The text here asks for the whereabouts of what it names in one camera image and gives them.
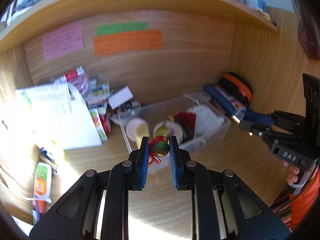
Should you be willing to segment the person's right hand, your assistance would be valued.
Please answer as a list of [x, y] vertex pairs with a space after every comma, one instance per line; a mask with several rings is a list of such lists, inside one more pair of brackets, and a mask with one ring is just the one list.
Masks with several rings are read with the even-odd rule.
[[283, 163], [283, 166], [286, 167], [286, 181], [289, 184], [297, 182], [300, 169], [283, 160], [281, 162]]

